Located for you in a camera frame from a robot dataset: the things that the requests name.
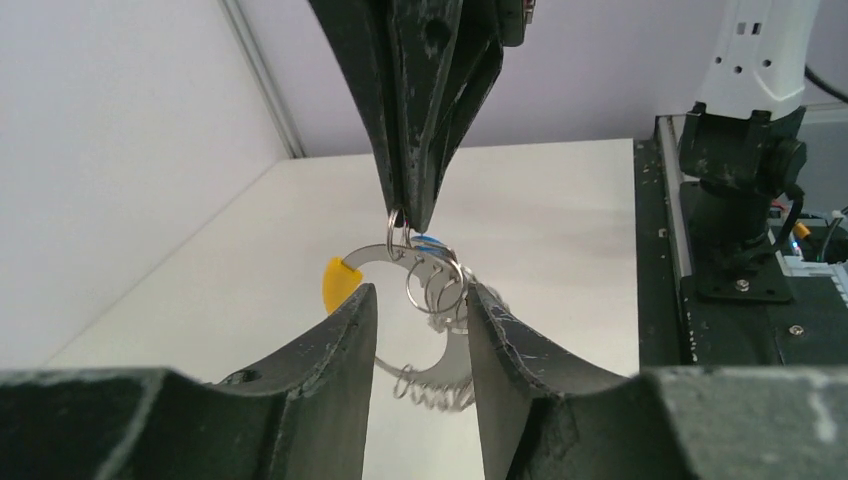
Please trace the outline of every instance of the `metal ring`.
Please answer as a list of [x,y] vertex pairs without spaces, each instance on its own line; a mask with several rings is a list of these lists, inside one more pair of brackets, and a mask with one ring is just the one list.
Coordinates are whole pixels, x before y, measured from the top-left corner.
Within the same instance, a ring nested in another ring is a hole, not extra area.
[[457,335],[468,335],[468,328],[458,327],[459,325],[459,309],[462,307],[462,303],[459,303],[456,308],[453,310],[453,318],[448,317],[445,321],[445,328],[450,330],[451,332]]
[[[418,302],[416,302],[415,299],[412,297],[412,288],[409,286],[409,282],[412,281],[413,272],[415,272],[415,269],[418,268],[418,265],[421,265],[422,263],[424,263],[424,257],[422,257],[421,255],[422,254],[419,253],[418,255],[415,256],[415,265],[413,265],[412,268],[409,269],[409,273],[406,274],[406,296],[409,298],[409,302],[412,303],[412,306],[415,307],[419,312],[424,312],[424,313],[429,314],[429,313],[431,313],[430,309],[429,308],[421,308],[421,305],[419,305]],[[427,292],[426,292],[426,289],[425,289],[424,300],[425,300],[425,303],[429,303],[429,302],[426,302],[426,299],[427,299]]]
[[[426,254],[419,253],[418,255],[415,256],[415,265],[413,265],[412,268],[409,269],[409,273],[406,274],[406,296],[409,298],[409,302],[412,303],[413,307],[415,307],[418,311],[424,312],[428,315],[438,315],[438,314],[441,314],[441,313],[449,312],[452,309],[459,306],[459,304],[462,302],[462,297],[463,297],[462,291],[466,287],[466,280],[465,280],[465,275],[462,272],[462,267],[458,263],[453,261],[453,259],[450,259],[450,258],[442,259],[443,261],[448,262],[451,265],[451,267],[453,267],[453,269],[457,272],[457,274],[459,274],[459,285],[460,285],[459,286],[459,292],[460,293],[456,297],[455,302],[453,302],[452,304],[443,308],[442,310],[435,310],[435,309],[432,309],[432,308],[424,309],[424,308],[421,308],[421,305],[419,305],[418,302],[415,301],[415,298],[412,297],[412,289],[410,287],[410,281],[412,280],[412,273],[415,272],[415,269],[418,267],[418,265],[424,263],[424,257],[422,257],[422,255],[426,255]],[[445,287],[442,288],[442,290],[439,291],[439,296],[436,297],[436,305],[439,304],[439,300],[441,300],[441,298],[442,298],[442,293],[445,291],[445,289],[447,289],[448,285],[454,285],[454,284],[456,284],[456,279],[451,278],[450,281],[448,281],[448,283],[445,285]],[[427,298],[426,290],[424,292],[424,298],[425,298],[425,300]]]
[[441,265],[437,265],[436,268],[433,270],[433,273],[430,274],[430,278],[428,278],[427,281],[424,282],[424,303],[427,304],[427,308],[430,309],[430,311],[436,308],[433,306],[433,300],[430,298],[432,296],[432,293],[430,292],[430,282],[432,282],[433,279],[436,278],[436,275],[444,271],[445,269],[443,269]]
[[410,238],[410,228],[409,222],[403,221],[403,246],[406,248],[412,248],[412,239]]
[[392,213],[389,214],[389,224],[388,230],[386,231],[386,250],[389,253],[389,258],[393,262],[397,262],[403,257],[403,252],[400,252],[400,255],[395,256],[395,222],[397,222],[397,216],[400,214],[400,210],[392,209]]

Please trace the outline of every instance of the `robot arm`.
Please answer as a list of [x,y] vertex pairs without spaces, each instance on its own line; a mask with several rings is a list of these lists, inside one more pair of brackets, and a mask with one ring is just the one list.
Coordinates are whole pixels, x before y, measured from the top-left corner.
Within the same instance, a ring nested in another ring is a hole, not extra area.
[[783,118],[801,106],[807,44],[819,0],[729,0],[698,93],[706,113]]

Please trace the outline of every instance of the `yellow tab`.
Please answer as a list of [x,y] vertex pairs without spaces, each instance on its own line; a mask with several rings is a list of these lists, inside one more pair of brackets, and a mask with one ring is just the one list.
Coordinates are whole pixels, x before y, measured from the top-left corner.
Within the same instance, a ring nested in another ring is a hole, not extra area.
[[330,260],[324,270],[324,285],[321,290],[327,313],[335,312],[361,282],[362,272],[345,265],[340,257]]
[[795,226],[792,227],[792,231],[795,233],[795,236],[801,240],[810,236],[810,229],[801,222],[796,223]]

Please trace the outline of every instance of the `white table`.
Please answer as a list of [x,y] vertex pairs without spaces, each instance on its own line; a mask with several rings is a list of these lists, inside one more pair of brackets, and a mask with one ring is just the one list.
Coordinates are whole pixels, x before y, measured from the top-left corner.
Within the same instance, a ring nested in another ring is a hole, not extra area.
[[[518,318],[624,375],[638,370],[632,148],[461,150],[428,231]],[[279,163],[48,366],[169,365],[219,381],[326,317],[327,261],[384,241],[380,192],[370,156]],[[378,354],[435,362],[444,339],[408,303],[405,271],[363,270],[378,291]],[[483,478],[475,410],[427,411],[392,398],[393,385],[375,372],[363,478]]]

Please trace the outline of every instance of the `white wall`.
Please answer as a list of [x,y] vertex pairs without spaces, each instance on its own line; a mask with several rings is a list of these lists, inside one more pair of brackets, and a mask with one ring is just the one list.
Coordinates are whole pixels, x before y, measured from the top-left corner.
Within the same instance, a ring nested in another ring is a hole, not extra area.
[[0,2],[0,368],[46,361],[283,152],[217,2]]
[[[368,138],[308,0],[241,0],[313,156]],[[692,107],[721,23],[718,0],[538,0],[523,46],[465,145],[646,137]],[[822,0],[809,61],[848,89],[848,2]],[[807,102],[831,101],[813,89]]]

